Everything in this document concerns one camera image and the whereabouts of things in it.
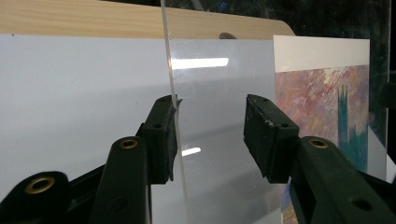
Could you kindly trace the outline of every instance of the impressionist painting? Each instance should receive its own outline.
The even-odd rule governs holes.
[[[276,104],[300,126],[300,137],[315,135],[331,140],[357,169],[366,172],[368,78],[369,65],[279,72]],[[286,187],[282,196],[286,223],[295,221],[290,212]]]

